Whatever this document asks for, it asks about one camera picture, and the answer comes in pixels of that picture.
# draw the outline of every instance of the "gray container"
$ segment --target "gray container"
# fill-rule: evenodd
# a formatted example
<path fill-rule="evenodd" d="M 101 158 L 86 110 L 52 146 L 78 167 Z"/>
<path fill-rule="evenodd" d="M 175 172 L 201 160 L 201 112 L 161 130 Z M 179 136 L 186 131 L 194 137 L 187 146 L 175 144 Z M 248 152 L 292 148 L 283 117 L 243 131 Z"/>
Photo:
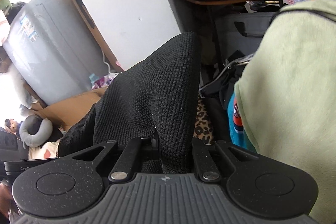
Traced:
<path fill-rule="evenodd" d="M 13 20 L 3 47 L 48 105 L 90 90 L 90 74 L 108 74 L 71 0 L 31 0 Z"/>
<path fill-rule="evenodd" d="M 223 59 L 228 58 L 236 50 L 245 55 L 254 53 L 274 15 L 274 12 L 257 12 L 227 15 L 216 19 Z"/>

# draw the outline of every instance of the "light green fleece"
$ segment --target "light green fleece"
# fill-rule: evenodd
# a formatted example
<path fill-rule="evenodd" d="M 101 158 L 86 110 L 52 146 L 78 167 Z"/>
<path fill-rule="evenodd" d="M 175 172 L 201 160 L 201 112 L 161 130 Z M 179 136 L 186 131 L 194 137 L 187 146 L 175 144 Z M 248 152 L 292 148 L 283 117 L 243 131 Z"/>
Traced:
<path fill-rule="evenodd" d="M 336 1 L 283 8 L 336 15 Z M 257 152 L 314 177 L 310 216 L 336 221 L 336 23 L 303 13 L 279 15 L 235 85 L 246 134 Z"/>

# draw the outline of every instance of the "leopard print fabric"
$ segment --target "leopard print fabric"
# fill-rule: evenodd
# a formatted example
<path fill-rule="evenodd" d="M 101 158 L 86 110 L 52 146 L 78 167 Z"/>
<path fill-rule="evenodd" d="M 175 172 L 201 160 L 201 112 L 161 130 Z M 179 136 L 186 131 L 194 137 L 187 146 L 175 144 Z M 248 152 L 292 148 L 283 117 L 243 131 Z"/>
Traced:
<path fill-rule="evenodd" d="M 213 127 L 202 98 L 198 96 L 197 116 L 193 137 L 201 139 L 205 144 L 213 144 Z"/>

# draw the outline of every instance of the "gray neck pillow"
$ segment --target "gray neck pillow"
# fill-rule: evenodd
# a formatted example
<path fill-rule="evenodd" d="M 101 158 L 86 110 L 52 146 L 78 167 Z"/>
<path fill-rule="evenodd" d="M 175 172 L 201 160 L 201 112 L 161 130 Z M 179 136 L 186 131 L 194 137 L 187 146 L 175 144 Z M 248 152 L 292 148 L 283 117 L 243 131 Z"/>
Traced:
<path fill-rule="evenodd" d="M 30 115 L 26 120 L 24 120 L 24 122 L 22 122 L 19 129 L 19 134 L 24 148 L 26 148 L 26 146 L 38 147 L 50 138 L 53 132 L 53 124 L 48 119 L 42 120 L 40 128 L 36 134 L 30 132 L 30 129 L 34 123 L 39 122 L 40 119 L 41 118 L 37 115 Z"/>

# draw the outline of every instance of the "cable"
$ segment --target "cable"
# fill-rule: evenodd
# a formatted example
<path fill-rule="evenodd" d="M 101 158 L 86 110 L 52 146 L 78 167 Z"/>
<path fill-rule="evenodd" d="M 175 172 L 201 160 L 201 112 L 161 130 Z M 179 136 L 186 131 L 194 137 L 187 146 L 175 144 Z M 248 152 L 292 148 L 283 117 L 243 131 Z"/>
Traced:
<path fill-rule="evenodd" d="M 109 68 L 109 75 L 111 74 L 111 67 L 110 67 L 110 64 L 105 62 L 105 54 L 103 52 L 103 50 L 101 50 L 102 54 L 103 54 L 103 63 L 105 63 L 107 65 L 107 67 Z"/>

